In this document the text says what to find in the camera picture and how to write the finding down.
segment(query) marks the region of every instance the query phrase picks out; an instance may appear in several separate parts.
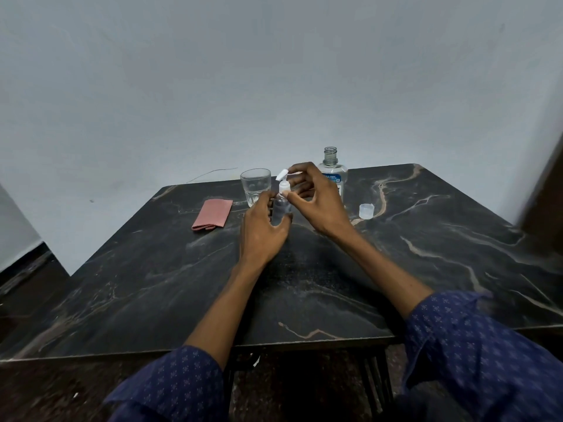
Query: sleeve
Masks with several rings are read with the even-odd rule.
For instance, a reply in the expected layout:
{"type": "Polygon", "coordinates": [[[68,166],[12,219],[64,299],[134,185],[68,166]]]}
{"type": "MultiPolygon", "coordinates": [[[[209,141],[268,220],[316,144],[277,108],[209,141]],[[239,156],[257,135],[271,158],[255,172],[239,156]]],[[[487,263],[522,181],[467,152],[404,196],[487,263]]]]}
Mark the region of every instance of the sleeve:
{"type": "Polygon", "coordinates": [[[479,420],[557,420],[563,363],[478,312],[479,294],[450,291],[421,302],[406,321],[404,391],[439,380],[479,420]]]}
{"type": "Polygon", "coordinates": [[[124,402],[110,419],[116,422],[226,421],[228,417],[221,368],[213,357],[194,347],[178,348],[140,369],[104,403],[115,401],[124,402]]]}

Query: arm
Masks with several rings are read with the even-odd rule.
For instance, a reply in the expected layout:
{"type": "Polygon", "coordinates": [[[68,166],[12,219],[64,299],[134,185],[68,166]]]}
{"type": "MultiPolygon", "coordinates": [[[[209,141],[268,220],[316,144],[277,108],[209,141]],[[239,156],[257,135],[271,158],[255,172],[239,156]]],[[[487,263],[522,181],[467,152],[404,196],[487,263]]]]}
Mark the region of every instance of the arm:
{"type": "Polygon", "coordinates": [[[440,380],[479,420],[557,420],[563,414],[561,362],[480,314],[478,294],[433,294],[355,231],[335,184],[313,163],[289,169],[298,171],[303,173],[290,183],[301,186],[287,198],[315,229],[360,264],[406,320],[405,389],[440,380]]]}
{"type": "Polygon", "coordinates": [[[222,371],[250,293],[291,226],[290,215],[271,226],[268,205],[274,196],[263,192],[245,213],[239,262],[184,346],[140,369],[104,400],[124,402],[112,422],[227,419],[222,371]]]}
{"type": "Polygon", "coordinates": [[[288,193],[288,200],[315,229],[334,240],[362,267],[406,319],[423,299],[433,293],[432,289],[381,254],[354,229],[336,184],[324,177],[312,162],[295,164],[289,169],[290,173],[298,171],[303,173],[289,182],[292,186],[301,186],[288,193]],[[304,200],[309,196],[313,197],[311,201],[304,200]]]}

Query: pink cloth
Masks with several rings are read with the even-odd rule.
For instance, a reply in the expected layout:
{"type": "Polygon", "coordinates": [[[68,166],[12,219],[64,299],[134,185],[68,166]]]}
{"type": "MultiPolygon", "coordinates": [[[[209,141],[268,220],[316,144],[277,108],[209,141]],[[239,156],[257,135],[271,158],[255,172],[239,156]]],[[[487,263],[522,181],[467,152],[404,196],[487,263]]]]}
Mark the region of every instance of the pink cloth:
{"type": "Polygon", "coordinates": [[[199,231],[200,229],[224,227],[232,205],[232,200],[221,200],[220,198],[206,200],[191,228],[199,231]]]}

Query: marble table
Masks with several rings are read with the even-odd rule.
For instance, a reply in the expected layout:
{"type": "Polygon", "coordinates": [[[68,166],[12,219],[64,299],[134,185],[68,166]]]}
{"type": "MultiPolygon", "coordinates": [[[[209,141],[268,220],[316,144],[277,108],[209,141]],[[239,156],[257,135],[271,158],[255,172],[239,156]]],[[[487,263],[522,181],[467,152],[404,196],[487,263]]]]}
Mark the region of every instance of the marble table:
{"type": "MultiPolygon", "coordinates": [[[[434,290],[474,290],[518,330],[563,327],[563,258],[419,165],[352,169],[345,205],[377,248],[434,290]],[[371,220],[361,203],[376,206],[371,220]]],[[[160,354],[178,347],[228,279],[247,210],[239,181],[163,188],[26,324],[0,361],[160,354]],[[224,228],[193,232],[203,202],[234,200],[224,228]]],[[[235,350],[400,340],[398,314],[357,265],[296,215],[262,274],[235,350]]]]}

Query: plastic bottle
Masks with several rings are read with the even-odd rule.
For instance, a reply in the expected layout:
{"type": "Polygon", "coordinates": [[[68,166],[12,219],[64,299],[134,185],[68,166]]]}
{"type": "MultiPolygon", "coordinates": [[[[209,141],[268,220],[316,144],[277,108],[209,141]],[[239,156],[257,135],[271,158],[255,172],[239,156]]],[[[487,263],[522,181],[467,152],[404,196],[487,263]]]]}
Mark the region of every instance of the plastic bottle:
{"type": "Polygon", "coordinates": [[[291,203],[282,194],[283,191],[291,191],[291,185],[287,181],[287,174],[288,174],[287,169],[283,169],[278,175],[278,177],[276,177],[276,181],[278,181],[280,185],[279,185],[279,193],[274,198],[274,203],[272,205],[273,226],[279,225],[284,215],[286,213],[291,212],[291,203]]]}
{"type": "Polygon", "coordinates": [[[338,164],[336,147],[328,146],[324,148],[324,160],[317,167],[323,175],[333,182],[336,182],[340,198],[344,198],[344,186],[348,180],[348,168],[342,164],[338,164]]]}

